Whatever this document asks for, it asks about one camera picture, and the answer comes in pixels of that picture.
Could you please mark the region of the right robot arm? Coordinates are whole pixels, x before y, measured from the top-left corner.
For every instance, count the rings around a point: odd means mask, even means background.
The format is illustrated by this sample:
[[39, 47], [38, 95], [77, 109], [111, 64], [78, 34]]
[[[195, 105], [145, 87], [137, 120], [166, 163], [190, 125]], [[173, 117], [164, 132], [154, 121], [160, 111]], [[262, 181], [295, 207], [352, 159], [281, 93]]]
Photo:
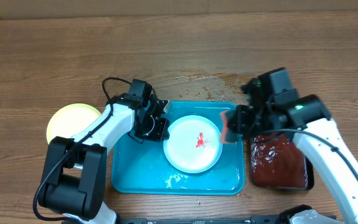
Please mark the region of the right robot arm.
[[358, 223], [358, 161], [344, 142], [331, 113], [316, 95], [300, 97], [288, 85], [281, 90], [253, 78], [241, 90], [229, 128], [243, 138], [285, 134], [318, 171], [346, 223]]

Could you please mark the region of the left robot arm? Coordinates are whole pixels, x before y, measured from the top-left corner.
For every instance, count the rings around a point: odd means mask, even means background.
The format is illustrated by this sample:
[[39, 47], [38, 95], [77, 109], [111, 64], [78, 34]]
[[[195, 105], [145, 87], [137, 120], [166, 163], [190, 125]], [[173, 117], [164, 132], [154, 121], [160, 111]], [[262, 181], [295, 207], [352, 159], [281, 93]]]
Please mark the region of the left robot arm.
[[[168, 138], [170, 107], [150, 93], [109, 98], [102, 115], [72, 138], [57, 136], [48, 145], [40, 185], [33, 199], [34, 215], [43, 221], [114, 223], [116, 213], [104, 203], [107, 155], [127, 133], [146, 141]], [[45, 217], [45, 207], [58, 216]]]

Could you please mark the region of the yellow-green plate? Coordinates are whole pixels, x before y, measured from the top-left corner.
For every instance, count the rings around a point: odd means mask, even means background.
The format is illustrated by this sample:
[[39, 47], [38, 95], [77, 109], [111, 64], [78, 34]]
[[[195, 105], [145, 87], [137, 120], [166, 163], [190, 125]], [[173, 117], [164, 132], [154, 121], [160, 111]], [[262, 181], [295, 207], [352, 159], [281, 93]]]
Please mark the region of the yellow-green plate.
[[46, 138], [49, 144], [57, 136], [70, 138], [97, 120], [101, 113], [94, 107], [74, 103], [59, 109], [47, 125]]

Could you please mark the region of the light blue plate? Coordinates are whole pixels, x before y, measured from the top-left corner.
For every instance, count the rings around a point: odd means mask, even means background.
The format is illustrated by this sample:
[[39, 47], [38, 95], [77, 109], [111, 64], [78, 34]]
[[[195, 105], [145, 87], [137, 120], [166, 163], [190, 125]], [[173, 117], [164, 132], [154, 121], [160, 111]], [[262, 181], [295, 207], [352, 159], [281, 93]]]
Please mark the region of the light blue plate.
[[168, 128], [169, 138], [163, 142], [168, 162], [176, 169], [198, 174], [214, 166], [223, 151], [220, 131], [209, 119], [188, 115], [174, 121]]

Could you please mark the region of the red and black sponge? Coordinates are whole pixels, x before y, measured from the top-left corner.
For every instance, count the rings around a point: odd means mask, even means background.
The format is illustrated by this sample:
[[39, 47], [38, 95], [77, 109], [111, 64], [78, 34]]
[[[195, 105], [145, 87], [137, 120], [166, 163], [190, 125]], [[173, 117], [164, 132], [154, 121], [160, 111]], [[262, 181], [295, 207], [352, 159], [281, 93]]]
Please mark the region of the red and black sponge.
[[220, 112], [220, 118], [223, 122], [223, 128], [221, 130], [220, 135], [220, 142], [223, 144], [234, 144], [235, 142], [239, 142], [242, 138], [241, 135], [235, 133], [233, 130], [230, 129], [231, 124], [230, 121], [236, 115], [235, 110], [226, 110]]

